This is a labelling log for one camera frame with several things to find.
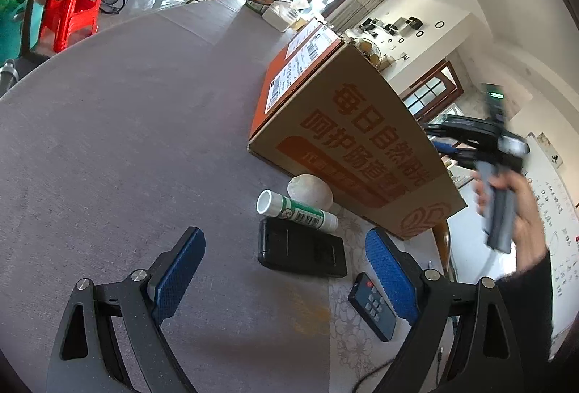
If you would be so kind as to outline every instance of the floral tablecloth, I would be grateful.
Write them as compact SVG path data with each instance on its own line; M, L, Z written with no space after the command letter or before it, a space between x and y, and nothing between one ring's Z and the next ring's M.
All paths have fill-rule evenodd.
M366 258L365 236L374 225L343 208L336 209L335 213L340 220L337 235L344 240L348 276L343 279L330 279L328 284L330 305L329 393L346 393L351 391L360 377L396 356L410 331L410 326L406 320L398 318L392 341L383 343L348 301L348 294L354 279L360 272L366 272L378 284L382 293L384 290ZM423 269L427 268L430 263L431 267L442 272L432 231L425 231L410 241L394 240L394 242L400 250L412 254ZM444 348L440 366L441 373L451 350L452 340L452 326L449 321L441 340L441 346ZM360 386L358 392L372 392L384 372L386 369L369 378ZM436 361L432 363L421 391L432 390L435 387L435 378Z

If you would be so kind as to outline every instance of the teal bin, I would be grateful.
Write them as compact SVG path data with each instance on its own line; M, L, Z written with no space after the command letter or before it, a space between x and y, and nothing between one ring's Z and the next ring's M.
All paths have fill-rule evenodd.
M0 0L0 64L8 58L17 58L20 54L22 21L27 0ZM30 48L38 42L42 21L42 4L34 2L33 19L30 26Z

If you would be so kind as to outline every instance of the metal screw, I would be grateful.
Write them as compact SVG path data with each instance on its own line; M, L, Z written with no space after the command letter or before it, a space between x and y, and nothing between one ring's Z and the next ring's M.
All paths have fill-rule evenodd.
M147 276L147 271L143 269L137 269L131 274L131 279L133 282L140 282Z
M490 277L483 277L481 283L488 289L494 288L494 280Z
M88 280L88 279L80 279L80 280L76 283L76 288L78 288L79 290L84 290L84 289L86 289L89 285L90 285L90 280Z
M436 269L427 269L424 272L424 276L428 280L438 280L438 279L440 279L440 272L438 272Z

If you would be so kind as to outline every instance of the white egg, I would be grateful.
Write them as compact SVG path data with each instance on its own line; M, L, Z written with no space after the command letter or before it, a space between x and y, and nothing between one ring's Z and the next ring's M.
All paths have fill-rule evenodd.
M289 181L288 195L297 202L325 211L334 203L334 195L329 186L312 174L300 174Z

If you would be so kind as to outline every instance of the green label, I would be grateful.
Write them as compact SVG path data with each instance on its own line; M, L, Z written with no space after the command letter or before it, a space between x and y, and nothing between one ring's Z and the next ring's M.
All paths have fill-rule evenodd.
M282 211L277 218L295 221L316 230L324 224L324 213L321 210L287 197L283 197Z

